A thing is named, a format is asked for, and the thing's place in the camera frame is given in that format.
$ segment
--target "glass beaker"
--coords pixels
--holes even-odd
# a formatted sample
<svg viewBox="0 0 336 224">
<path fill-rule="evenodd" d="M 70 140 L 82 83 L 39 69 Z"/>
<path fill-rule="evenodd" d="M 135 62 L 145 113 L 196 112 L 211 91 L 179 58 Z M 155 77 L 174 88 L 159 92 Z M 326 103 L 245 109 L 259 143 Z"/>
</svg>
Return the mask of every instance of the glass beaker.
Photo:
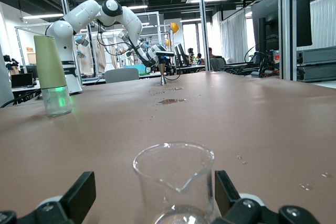
<svg viewBox="0 0 336 224">
<path fill-rule="evenodd" d="M 184 142 L 154 145 L 133 161 L 145 224 L 208 224 L 213 220 L 214 153 Z"/>
</svg>

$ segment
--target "white robotic arm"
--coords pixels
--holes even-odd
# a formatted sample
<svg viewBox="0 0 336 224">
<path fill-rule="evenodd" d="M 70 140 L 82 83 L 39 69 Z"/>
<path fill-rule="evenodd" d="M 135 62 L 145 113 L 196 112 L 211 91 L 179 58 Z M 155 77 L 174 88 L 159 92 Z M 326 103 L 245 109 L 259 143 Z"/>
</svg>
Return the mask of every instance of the white robotic arm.
<svg viewBox="0 0 336 224">
<path fill-rule="evenodd" d="M 46 30 L 46 35 L 55 38 L 70 93 L 82 90 L 73 59 L 76 55 L 73 51 L 74 35 L 93 20 L 97 20 L 104 27 L 112 26 L 115 22 L 121 23 L 128 31 L 127 38 L 132 48 L 147 67 L 153 67 L 158 63 L 157 51 L 165 51 L 161 45 L 155 45 L 147 53 L 140 48 L 138 37 L 142 31 L 142 24 L 136 14 L 127 7 L 121 6 L 115 0 L 106 0 L 101 6 L 94 0 L 87 0 Z"/>
</svg>

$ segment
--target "window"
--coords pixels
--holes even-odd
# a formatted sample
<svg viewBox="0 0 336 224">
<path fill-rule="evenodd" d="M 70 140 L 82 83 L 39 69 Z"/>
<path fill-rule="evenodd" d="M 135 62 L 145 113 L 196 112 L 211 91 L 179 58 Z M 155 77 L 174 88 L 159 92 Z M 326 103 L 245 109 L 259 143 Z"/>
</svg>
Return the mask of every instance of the window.
<svg viewBox="0 0 336 224">
<path fill-rule="evenodd" d="M 212 29 L 211 23 L 206 23 L 207 36 L 208 36 L 208 46 L 212 46 Z M 204 46 L 203 46 L 203 34 L 202 34 L 202 24 L 187 24 L 183 25 L 183 38 L 184 38 L 184 50 L 188 54 L 188 49 L 193 48 L 194 54 L 202 54 L 204 58 Z"/>
<path fill-rule="evenodd" d="M 196 24 L 183 25 L 184 53 L 188 54 L 188 49 L 193 48 L 197 52 Z"/>
<path fill-rule="evenodd" d="M 248 49 L 250 49 L 256 44 L 254 41 L 253 20 L 251 18 L 246 19 L 246 33 L 247 33 L 247 47 Z M 253 55 L 255 51 L 256 48 L 253 48 L 250 52 L 248 52 L 248 55 Z"/>
</svg>

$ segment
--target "monitor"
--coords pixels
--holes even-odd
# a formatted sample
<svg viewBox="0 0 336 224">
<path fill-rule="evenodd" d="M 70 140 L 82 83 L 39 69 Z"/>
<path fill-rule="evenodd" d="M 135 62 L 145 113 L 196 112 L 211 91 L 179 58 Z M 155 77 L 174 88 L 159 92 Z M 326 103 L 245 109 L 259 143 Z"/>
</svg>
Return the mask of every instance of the monitor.
<svg viewBox="0 0 336 224">
<path fill-rule="evenodd" d="M 259 38 L 259 28 L 263 24 L 258 24 L 260 18 L 265 18 L 266 23 L 266 49 L 279 49 L 279 28 L 278 28 L 278 0 L 262 0 L 251 7 L 253 18 L 253 30 L 255 43 L 262 42 Z M 310 3 L 309 0 L 297 0 L 297 46 L 312 45 L 311 25 L 310 25 Z"/>
<path fill-rule="evenodd" d="M 14 74 L 11 76 L 11 81 L 12 81 L 12 88 L 33 86 L 33 74 L 32 73 Z"/>
<path fill-rule="evenodd" d="M 181 55 L 180 55 L 180 53 L 178 51 L 178 47 L 177 46 L 175 47 L 175 52 L 176 52 L 176 58 L 177 58 L 177 65 L 180 66 L 180 67 L 182 67 L 183 64 L 182 64 L 182 60 L 181 60 Z"/>
<path fill-rule="evenodd" d="M 183 50 L 183 47 L 181 44 L 179 44 L 179 50 L 180 50 L 180 53 L 181 53 L 181 56 L 183 58 L 183 64 L 184 65 L 190 65 L 190 62 L 188 60 L 188 56 L 184 53 L 184 50 Z"/>
<path fill-rule="evenodd" d="M 38 73 L 37 73 L 37 66 L 36 65 L 26 65 L 27 68 L 27 73 L 32 73 L 34 80 L 38 78 Z"/>
</svg>

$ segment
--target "gray chair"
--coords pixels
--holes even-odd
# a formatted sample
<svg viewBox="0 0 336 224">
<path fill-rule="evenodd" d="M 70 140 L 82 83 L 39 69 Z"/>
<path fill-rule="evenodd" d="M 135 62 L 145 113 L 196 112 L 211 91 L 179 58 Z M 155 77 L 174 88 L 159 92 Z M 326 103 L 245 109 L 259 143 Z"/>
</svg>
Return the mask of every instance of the gray chair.
<svg viewBox="0 0 336 224">
<path fill-rule="evenodd" d="M 218 63 L 220 69 L 225 69 L 226 62 L 224 58 L 218 58 Z"/>
<path fill-rule="evenodd" d="M 118 68 L 105 72 L 106 83 L 114 83 L 120 81 L 132 81 L 139 79 L 139 71 L 137 68 Z"/>
</svg>

